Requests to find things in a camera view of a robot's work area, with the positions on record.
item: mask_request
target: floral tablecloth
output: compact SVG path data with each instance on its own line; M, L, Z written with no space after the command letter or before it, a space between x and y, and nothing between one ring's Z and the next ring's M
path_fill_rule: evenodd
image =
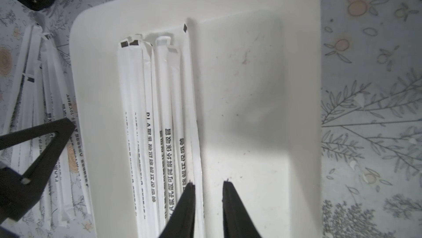
M40 12L56 35L70 84L72 23L83 10L108 1L56 0ZM421 237L422 0L321 0L321 9L322 138L320 149L310 151L321 151L323 236ZM2 127L32 15L16 0L1 0ZM0 159L8 163L10 152L3 152ZM67 227L47 230L31 214L2 226L23 237L95 237L79 179L72 179L77 219Z

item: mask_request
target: black plastic bracket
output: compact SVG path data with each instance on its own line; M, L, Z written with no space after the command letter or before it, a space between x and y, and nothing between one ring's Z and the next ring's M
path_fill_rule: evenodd
M9 167L0 170L0 223L21 219L41 198L50 175L75 125L67 118L13 132L0 137L0 150L54 133L45 150L23 175Z
M195 185L188 183L159 238L193 238L195 226Z
M261 238L229 181L223 183L223 228L224 238Z

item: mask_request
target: white tray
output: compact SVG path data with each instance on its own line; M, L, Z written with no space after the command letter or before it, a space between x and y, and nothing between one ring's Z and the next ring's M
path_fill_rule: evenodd
M70 50L98 237L136 237L116 43L186 18L207 237L223 237L227 179L263 238L320 237L319 0L115 0L78 16Z

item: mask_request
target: table surface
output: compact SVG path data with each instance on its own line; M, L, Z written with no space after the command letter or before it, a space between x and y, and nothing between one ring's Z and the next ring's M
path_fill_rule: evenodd
M41 11L71 85L72 23L108 1L57 0ZM420 237L422 0L321 0L321 9L323 235ZM16 0L0 0L1 128L30 15ZM3 151L0 160L10 155ZM23 237L95 237L76 176L73 183L77 219L67 228L47 231L31 214L2 226Z

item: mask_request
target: leaf pattern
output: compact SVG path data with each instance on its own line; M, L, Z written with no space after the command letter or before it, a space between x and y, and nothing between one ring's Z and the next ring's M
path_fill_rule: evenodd
M322 6L331 1L321 0ZM419 237L422 72L418 61L422 53L417 48L403 53L412 43L406 35L415 28L422 30L413 20L420 19L422 5L418 2L422 4L422 0L344 0L342 6L321 13L322 28L331 29L321 31L322 43L329 43L322 46L329 55L322 56L321 89L326 238ZM403 27L398 31L385 24ZM359 34L352 27L360 27ZM395 42L383 34L403 38ZM347 53L339 54L341 49L331 45L340 39L351 40ZM346 63L333 64L334 54ZM376 60L367 62L374 54ZM341 56L353 58L353 63ZM377 221L377 227L366 222L361 232L355 232L356 225L347 225L353 217L347 214L345 199L347 204L376 210L382 221ZM403 230L395 218L407 219L411 227ZM370 233L372 227L379 233Z

